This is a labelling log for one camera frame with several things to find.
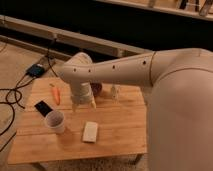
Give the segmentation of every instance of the black phone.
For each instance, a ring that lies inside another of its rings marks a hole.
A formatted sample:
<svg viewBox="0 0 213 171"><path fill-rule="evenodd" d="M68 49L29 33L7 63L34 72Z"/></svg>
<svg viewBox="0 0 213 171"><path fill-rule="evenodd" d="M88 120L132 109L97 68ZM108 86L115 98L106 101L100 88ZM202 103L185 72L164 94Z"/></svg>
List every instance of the black phone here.
<svg viewBox="0 0 213 171"><path fill-rule="evenodd" d="M49 112L52 111L51 107L49 107L43 100L34 105L35 108L45 117Z"/></svg>

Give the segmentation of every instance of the table leg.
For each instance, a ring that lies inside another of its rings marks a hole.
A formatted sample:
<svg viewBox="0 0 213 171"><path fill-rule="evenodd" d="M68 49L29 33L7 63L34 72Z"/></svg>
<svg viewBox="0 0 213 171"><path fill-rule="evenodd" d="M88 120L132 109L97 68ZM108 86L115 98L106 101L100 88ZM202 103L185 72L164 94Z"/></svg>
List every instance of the table leg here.
<svg viewBox="0 0 213 171"><path fill-rule="evenodd" d="M39 171L46 171L45 167L43 167L40 163L31 163L31 165Z"/></svg>
<svg viewBox="0 0 213 171"><path fill-rule="evenodd" d="M138 162L141 160L142 157L143 157L143 154L137 154L136 158L134 159L134 161L131 162L131 164L133 165L138 164Z"/></svg>

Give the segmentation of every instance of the small cup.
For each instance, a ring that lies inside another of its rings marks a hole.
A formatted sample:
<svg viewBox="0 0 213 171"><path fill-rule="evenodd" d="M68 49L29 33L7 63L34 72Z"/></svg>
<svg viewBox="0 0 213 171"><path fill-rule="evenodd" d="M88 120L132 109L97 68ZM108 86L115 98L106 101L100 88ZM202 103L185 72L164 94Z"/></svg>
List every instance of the small cup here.
<svg viewBox="0 0 213 171"><path fill-rule="evenodd" d="M45 119L44 119L45 125L52 129L53 132L56 134L61 134L65 130L65 117L64 114L57 111L53 110L49 112Z"/></svg>

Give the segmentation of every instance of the floor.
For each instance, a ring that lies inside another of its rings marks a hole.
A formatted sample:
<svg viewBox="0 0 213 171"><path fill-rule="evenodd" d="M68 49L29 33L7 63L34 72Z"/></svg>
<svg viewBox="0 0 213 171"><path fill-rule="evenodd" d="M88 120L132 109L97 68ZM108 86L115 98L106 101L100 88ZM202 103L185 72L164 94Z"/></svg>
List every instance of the floor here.
<svg viewBox="0 0 213 171"><path fill-rule="evenodd" d="M4 47L4 43L0 42L0 51L2 47ZM25 73L26 68L31 66L41 57L42 54L8 44L6 48L0 52L0 88L14 87L16 82ZM53 67L56 72L61 64L63 64L63 61L56 61L56 65ZM54 75L50 71L44 75L44 77L53 76ZM22 90L23 100L21 101L21 104L25 104L30 89L31 85ZM0 92L0 101L4 100L4 94L5 93ZM21 119L23 109L19 108L17 105L14 107L16 109L15 122L9 131L0 137L0 148L16 131L18 120ZM10 108L5 105L0 105L0 132L10 119ZM8 146L0 153L0 171L36 171L37 169L33 168L29 164L7 164L7 156L10 151L11 143L9 143ZM146 155L136 166L129 164L129 162L134 158L135 156L131 155L100 159L49 162L42 163L42 165L50 171L148 171Z"/></svg>

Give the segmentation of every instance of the electronic device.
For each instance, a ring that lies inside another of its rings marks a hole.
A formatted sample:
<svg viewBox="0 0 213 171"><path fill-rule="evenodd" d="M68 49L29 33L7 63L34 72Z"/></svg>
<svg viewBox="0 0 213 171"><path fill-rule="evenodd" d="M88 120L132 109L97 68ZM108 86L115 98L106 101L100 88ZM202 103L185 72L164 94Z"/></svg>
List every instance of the electronic device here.
<svg viewBox="0 0 213 171"><path fill-rule="evenodd" d="M45 117L49 112L52 111L51 107L47 105L44 101L40 101L35 104L35 108Z"/></svg>
<svg viewBox="0 0 213 171"><path fill-rule="evenodd" d="M42 76L50 67L55 64L55 59L51 57L42 57L35 64L29 67L26 70L26 74L31 77L40 77Z"/></svg>

